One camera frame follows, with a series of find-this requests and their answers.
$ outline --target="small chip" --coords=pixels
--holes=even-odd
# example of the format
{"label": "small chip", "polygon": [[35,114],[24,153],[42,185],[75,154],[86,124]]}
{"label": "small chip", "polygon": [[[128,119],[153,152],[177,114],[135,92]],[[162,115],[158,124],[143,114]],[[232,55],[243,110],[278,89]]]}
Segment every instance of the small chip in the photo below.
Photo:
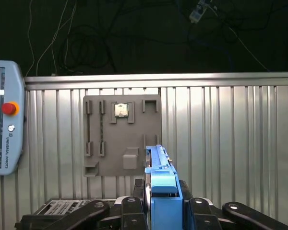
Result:
{"label": "small chip", "polygon": [[116,104],[115,117],[128,117],[128,104]]}

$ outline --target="gray block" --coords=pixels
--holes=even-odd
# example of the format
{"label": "gray block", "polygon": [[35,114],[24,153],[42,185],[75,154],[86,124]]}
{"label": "gray block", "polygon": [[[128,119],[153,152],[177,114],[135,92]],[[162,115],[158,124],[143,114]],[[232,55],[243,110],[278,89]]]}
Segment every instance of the gray block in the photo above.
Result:
{"label": "gray block", "polygon": [[84,174],[143,175],[146,145],[162,144],[160,95],[84,97]]}

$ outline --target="bolt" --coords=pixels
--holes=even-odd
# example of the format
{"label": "bolt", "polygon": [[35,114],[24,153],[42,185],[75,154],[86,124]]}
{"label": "bolt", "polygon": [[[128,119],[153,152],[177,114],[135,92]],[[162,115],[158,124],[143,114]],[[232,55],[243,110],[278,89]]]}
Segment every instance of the bolt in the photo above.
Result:
{"label": "bolt", "polygon": [[102,202],[97,202],[95,204],[95,207],[103,207],[103,206],[104,206],[104,204]]}
{"label": "bolt", "polygon": [[201,203],[202,203],[202,200],[201,200],[201,199],[195,199],[195,202],[196,202],[197,204],[201,204]]}
{"label": "bolt", "polygon": [[229,204],[229,207],[231,209],[238,209],[238,205],[235,205],[235,204]]}
{"label": "bolt", "polygon": [[134,198],[129,198],[127,201],[128,202],[135,202],[135,199]]}

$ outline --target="blue cable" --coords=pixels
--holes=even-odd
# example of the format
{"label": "blue cable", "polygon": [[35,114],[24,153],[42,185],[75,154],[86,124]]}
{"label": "blue cable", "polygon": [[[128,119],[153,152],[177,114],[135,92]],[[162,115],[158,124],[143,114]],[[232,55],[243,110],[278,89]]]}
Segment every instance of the blue cable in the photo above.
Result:
{"label": "blue cable", "polygon": [[[179,13],[179,22],[180,22],[180,24],[182,25],[182,28],[183,28],[183,23],[182,23],[182,21],[181,21],[182,13],[181,13],[181,8],[180,8],[179,0],[176,0],[176,3],[177,3],[178,13]],[[201,45],[201,46],[210,47],[210,48],[213,48],[213,49],[216,49],[216,50],[219,50],[219,51],[223,52],[223,53],[227,56],[227,58],[228,58],[228,61],[229,61],[229,64],[230,64],[230,72],[233,72],[233,70],[234,70],[234,64],[233,64],[232,57],[231,57],[231,55],[230,55],[230,53],[229,53],[228,50],[224,49],[224,48],[221,47],[221,46],[214,46],[214,45],[209,44],[209,43],[207,43],[207,42],[201,41],[201,40],[199,40],[199,39],[197,39],[197,38],[193,38],[192,41],[195,41],[197,44],[199,44],[199,45]]]}

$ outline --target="corrugated metal wall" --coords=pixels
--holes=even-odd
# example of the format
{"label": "corrugated metal wall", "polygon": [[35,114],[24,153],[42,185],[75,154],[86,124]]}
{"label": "corrugated metal wall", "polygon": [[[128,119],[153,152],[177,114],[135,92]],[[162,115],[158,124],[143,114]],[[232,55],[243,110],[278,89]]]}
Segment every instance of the corrugated metal wall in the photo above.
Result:
{"label": "corrugated metal wall", "polygon": [[[27,92],[25,145],[0,177],[0,230],[52,197],[130,195],[135,177],[83,177],[84,95],[149,89]],[[180,179],[216,206],[245,203],[288,224],[288,86],[161,88],[163,144]]]}

